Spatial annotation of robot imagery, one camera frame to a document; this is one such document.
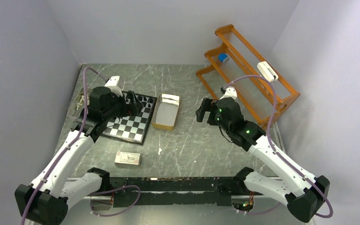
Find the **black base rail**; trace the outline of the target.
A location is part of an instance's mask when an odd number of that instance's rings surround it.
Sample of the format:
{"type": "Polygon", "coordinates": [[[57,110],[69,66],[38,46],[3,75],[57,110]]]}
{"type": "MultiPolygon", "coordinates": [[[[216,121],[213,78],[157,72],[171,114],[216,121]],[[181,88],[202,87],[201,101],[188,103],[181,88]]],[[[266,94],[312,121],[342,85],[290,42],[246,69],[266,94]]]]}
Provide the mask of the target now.
{"type": "Polygon", "coordinates": [[[111,177],[111,186],[99,190],[96,200],[113,200],[113,207],[142,205],[232,206],[249,199],[250,191],[233,177],[111,177]]]}

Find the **black white chess board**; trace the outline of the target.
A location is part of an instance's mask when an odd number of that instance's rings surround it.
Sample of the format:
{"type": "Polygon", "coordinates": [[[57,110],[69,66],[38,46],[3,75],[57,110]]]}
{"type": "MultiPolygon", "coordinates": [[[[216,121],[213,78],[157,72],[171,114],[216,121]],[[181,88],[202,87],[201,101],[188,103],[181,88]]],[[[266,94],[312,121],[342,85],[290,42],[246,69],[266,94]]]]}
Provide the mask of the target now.
{"type": "Polygon", "coordinates": [[[102,133],[102,136],[143,145],[157,98],[137,93],[135,97],[143,104],[140,114],[111,120],[108,122],[107,128],[102,133]]]}

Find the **blue small block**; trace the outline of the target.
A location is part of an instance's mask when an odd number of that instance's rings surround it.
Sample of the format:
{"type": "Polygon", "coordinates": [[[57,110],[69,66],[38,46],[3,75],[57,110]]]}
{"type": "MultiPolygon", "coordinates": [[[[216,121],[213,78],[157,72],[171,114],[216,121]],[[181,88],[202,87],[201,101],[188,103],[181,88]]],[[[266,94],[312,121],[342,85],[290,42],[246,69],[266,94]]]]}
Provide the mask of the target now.
{"type": "Polygon", "coordinates": [[[217,58],[221,63],[225,63],[229,60],[229,56],[226,53],[219,54],[217,58]]]}

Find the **small printed card box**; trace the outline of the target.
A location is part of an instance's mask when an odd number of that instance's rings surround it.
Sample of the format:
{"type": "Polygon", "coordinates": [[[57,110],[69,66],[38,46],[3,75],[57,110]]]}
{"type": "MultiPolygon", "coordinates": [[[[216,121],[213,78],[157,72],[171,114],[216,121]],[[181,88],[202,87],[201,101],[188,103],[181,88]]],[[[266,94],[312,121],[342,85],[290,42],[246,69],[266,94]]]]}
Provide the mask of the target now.
{"type": "Polygon", "coordinates": [[[140,153],[130,153],[118,151],[115,157],[116,165],[131,165],[139,166],[141,164],[142,156],[140,153]]]}

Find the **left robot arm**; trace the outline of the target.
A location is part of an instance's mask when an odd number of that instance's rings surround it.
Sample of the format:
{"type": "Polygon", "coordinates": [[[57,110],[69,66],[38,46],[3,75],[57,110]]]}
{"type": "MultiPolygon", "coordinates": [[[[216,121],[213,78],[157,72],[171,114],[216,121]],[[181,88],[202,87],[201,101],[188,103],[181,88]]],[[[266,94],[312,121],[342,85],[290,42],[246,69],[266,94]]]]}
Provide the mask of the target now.
{"type": "Polygon", "coordinates": [[[98,168],[89,169],[82,178],[66,181],[81,157],[116,118],[138,115],[143,104],[132,90],[123,95],[117,86],[99,86],[90,94],[84,89],[84,108],[71,131],[46,168],[28,185],[19,185],[15,199],[22,216],[21,224],[36,222],[59,225],[69,209],[88,195],[114,192],[110,174],[98,168]]]}

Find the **white plastic device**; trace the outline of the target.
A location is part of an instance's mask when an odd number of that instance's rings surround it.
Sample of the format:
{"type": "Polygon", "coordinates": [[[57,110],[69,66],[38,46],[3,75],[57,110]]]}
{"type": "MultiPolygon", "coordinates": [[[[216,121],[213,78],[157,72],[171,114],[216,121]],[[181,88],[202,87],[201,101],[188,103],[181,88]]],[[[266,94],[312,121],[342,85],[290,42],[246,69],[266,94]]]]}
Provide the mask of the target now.
{"type": "Polygon", "coordinates": [[[278,80],[279,76],[267,61],[257,63],[257,68],[261,75],[270,83],[278,80]]]}

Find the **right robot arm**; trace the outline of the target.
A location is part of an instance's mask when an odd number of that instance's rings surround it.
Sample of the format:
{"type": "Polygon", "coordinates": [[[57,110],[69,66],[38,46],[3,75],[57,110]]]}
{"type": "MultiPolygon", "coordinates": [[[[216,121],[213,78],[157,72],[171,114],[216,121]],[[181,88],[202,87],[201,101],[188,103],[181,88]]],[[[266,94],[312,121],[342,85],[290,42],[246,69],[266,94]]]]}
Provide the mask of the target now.
{"type": "Polygon", "coordinates": [[[252,191],[268,196],[304,223],[318,214],[330,187],[325,176],[315,176],[289,158],[259,125],[244,119],[233,98],[204,98],[195,112],[197,122],[202,122],[206,112],[210,114],[209,125],[218,126],[227,141],[263,161],[281,179],[265,177],[246,167],[235,176],[234,188],[239,194],[252,191]]]}

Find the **silver metal tin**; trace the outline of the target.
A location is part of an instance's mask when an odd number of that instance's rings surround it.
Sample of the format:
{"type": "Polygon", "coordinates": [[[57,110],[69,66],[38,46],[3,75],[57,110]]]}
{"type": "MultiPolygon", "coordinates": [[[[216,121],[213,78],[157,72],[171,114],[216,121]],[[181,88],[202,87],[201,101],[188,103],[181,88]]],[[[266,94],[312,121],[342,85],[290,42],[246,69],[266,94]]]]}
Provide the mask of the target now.
{"type": "Polygon", "coordinates": [[[84,109],[84,101],[85,101],[84,91],[83,89],[81,89],[78,91],[72,103],[69,104],[67,116],[78,118],[82,110],[84,109]]]}

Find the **orange wooden rack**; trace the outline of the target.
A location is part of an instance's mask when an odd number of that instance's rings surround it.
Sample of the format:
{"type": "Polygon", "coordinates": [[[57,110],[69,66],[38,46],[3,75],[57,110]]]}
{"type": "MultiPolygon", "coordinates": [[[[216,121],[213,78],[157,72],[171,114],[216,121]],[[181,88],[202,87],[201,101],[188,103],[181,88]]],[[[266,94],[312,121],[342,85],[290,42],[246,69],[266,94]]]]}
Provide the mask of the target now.
{"type": "Polygon", "coordinates": [[[271,113],[275,112],[272,120],[275,123],[295,102],[300,93],[273,67],[279,76],[277,81],[269,82],[261,75],[257,63],[267,60],[232,24],[217,28],[215,35],[222,43],[219,47],[208,50],[204,54],[210,65],[198,70],[196,76],[210,95],[218,99],[203,77],[204,74],[217,72],[226,84],[235,88],[238,100],[259,126],[267,128],[271,113]],[[229,56],[227,62],[221,63],[218,60],[218,55],[221,53],[229,56]]]}

